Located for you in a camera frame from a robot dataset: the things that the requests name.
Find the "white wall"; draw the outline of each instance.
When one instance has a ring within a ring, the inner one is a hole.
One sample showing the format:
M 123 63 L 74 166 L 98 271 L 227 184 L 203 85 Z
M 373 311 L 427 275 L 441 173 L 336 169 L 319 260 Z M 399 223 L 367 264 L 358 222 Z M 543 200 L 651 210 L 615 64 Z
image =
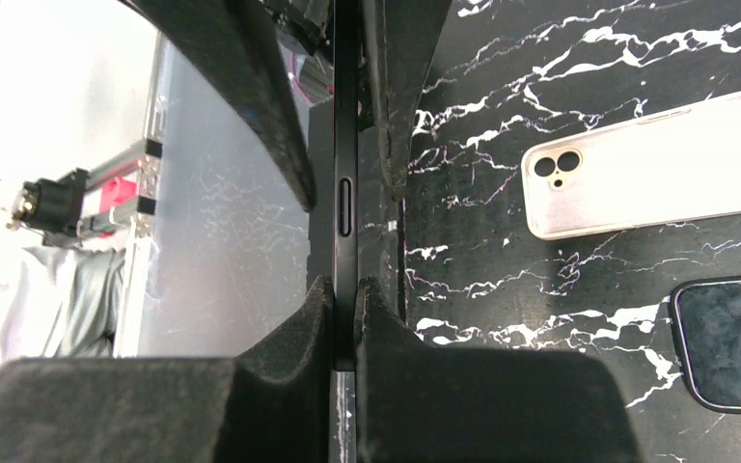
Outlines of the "white wall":
M 54 179 L 139 139 L 155 36 L 112 0 L 0 0 L 0 176 Z

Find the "black smartphone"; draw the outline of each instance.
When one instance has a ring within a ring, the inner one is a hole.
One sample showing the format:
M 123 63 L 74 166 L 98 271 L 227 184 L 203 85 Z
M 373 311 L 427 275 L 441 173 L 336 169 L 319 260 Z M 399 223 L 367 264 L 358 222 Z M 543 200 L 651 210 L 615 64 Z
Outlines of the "black smartphone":
M 741 413 L 741 277 L 689 282 L 672 292 L 672 329 L 692 396 Z

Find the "black marble table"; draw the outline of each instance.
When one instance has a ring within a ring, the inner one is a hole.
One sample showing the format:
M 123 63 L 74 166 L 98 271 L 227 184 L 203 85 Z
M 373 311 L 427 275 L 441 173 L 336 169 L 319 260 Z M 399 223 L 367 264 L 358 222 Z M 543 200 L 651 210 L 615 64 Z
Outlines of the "black marble table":
M 408 325 L 438 345 L 585 352 L 614 374 L 646 461 L 741 462 L 741 416 L 689 396 L 664 304 L 741 275 L 741 215 L 544 242 L 518 165 L 536 144 L 740 90 L 741 1 L 456 2 L 413 136 Z

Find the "camera lens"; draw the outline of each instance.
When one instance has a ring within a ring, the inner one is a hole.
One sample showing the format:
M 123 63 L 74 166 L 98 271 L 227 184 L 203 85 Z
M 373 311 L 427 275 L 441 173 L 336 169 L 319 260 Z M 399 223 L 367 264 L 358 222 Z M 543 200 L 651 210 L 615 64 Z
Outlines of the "camera lens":
M 535 174 L 539 177 L 549 177 L 555 172 L 555 161 L 549 157 L 542 157 L 535 163 Z
M 572 172 L 581 165 L 581 156 L 575 151 L 567 151 L 558 157 L 558 168 L 562 172 Z

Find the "gray panel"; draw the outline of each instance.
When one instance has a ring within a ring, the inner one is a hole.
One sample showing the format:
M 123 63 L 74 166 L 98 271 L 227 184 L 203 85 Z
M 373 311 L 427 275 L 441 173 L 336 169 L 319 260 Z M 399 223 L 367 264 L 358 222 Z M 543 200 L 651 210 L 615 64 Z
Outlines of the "gray panel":
M 177 52 L 140 356 L 227 356 L 301 305 L 308 216 L 257 136 Z M 307 131 L 307 108 L 301 110 Z

